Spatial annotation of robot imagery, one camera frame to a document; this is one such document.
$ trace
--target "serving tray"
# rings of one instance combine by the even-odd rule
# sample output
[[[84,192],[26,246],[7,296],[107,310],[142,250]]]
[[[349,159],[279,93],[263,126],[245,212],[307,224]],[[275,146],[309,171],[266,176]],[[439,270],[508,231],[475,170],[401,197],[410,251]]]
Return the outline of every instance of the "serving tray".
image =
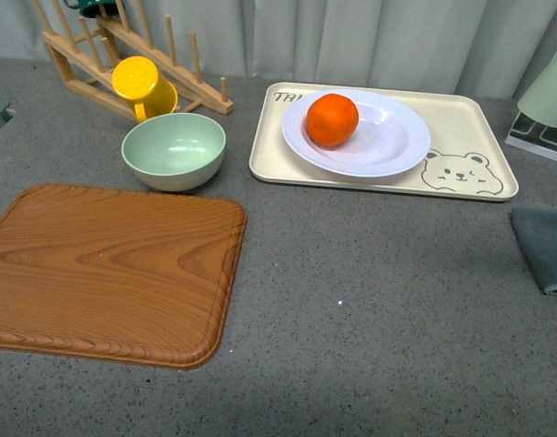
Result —
[[[29,188],[0,218],[0,348],[204,364],[222,337],[246,224],[221,198]]]
[[[397,98],[421,116],[430,130],[428,156],[410,170],[383,178],[345,176],[310,164],[285,141],[281,120],[293,102],[330,88],[337,92],[343,86],[281,82],[268,88],[249,160],[257,178],[280,184],[496,202],[517,194],[517,180],[481,107],[461,96],[354,88]]]

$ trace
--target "white plate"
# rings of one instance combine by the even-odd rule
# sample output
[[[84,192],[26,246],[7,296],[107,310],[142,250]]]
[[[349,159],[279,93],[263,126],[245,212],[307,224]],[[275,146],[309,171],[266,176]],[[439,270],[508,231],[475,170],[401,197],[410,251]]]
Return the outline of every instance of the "white plate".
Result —
[[[334,149],[313,142],[305,128],[311,104],[329,93],[349,97],[360,112],[360,122],[353,135]],[[359,89],[328,89],[300,98],[282,118],[282,133],[290,148],[309,163],[361,178],[409,170],[430,150],[430,131],[416,112],[394,98]]]

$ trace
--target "light green bowl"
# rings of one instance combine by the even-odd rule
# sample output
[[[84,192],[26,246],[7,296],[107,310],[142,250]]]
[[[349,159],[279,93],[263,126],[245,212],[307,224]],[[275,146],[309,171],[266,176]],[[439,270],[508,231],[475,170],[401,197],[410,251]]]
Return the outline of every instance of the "light green bowl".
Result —
[[[200,114],[174,113],[135,126],[123,139],[123,159],[139,179],[162,191],[202,185],[218,171],[226,133]]]

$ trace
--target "dish towel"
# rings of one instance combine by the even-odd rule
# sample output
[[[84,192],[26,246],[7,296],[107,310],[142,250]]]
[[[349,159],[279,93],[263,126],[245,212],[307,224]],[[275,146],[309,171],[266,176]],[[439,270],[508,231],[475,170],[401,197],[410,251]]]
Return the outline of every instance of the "dish towel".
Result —
[[[511,225],[538,286],[557,295],[557,211],[513,208]]]

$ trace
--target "wooden cutting board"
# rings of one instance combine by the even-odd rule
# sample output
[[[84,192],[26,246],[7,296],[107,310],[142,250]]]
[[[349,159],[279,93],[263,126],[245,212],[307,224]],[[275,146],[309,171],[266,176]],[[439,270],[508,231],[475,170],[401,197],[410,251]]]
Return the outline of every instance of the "wooden cutting board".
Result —
[[[193,369],[218,349],[235,201],[45,184],[0,218],[0,349]]]

